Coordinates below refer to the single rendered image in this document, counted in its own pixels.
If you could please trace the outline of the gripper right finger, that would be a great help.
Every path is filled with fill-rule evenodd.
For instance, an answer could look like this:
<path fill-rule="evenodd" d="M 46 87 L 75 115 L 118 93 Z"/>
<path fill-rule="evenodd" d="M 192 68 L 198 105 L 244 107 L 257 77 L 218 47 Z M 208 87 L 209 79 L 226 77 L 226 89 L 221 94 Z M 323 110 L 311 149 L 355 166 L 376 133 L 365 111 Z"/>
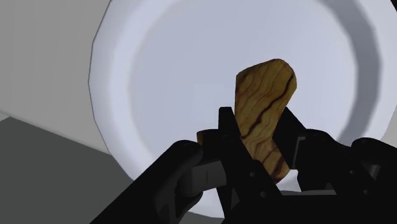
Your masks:
<path fill-rule="evenodd" d="M 397 148 L 370 137 L 346 146 L 285 108 L 272 139 L 298 171 L 293 224 L 397 224 Z"/>

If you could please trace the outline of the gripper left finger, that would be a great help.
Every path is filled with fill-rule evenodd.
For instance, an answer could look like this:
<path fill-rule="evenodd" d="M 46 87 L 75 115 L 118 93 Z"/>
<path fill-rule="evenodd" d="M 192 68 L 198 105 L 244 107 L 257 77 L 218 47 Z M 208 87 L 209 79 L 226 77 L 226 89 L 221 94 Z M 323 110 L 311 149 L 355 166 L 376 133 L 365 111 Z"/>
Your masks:
<path fill-rule="evenodd" d="M 222 224 L 262 224 L 278 212 L 281 193 L 240 139 L 230 107 L 202 143 L 181 140 L 167 149 L 90 224 L 179 224 L 207 189 L 216 188 Z"/>

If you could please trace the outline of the brown wooden utensil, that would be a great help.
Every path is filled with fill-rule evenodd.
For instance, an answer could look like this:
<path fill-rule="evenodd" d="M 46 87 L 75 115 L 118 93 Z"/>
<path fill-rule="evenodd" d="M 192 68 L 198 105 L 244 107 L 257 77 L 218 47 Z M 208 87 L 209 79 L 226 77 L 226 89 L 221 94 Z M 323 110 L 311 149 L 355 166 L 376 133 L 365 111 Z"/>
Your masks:
<path fill-rule="evenodd" d="M 235 81 L 234 113 L 241 139 L 275 183 L 290 171 L 272 136 L 297 87 L 294 70 L 282 59 L 272 59 L 239 72 Z"/>

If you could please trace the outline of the white round plate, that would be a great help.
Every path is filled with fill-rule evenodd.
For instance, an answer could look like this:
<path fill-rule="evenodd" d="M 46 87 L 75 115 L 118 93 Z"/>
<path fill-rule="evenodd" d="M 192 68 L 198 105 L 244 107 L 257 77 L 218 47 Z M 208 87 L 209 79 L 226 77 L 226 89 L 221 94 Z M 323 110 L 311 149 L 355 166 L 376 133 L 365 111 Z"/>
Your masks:
<path fill-rule="evenodd" d="M 111 0 L 92 50 L 94 120 L 136 179 L 172 143 L 217 127 L 236 75 L 270 59 L 293 68 L 288 107 L 306 127 L 392 142 L 391 0 Z"/>

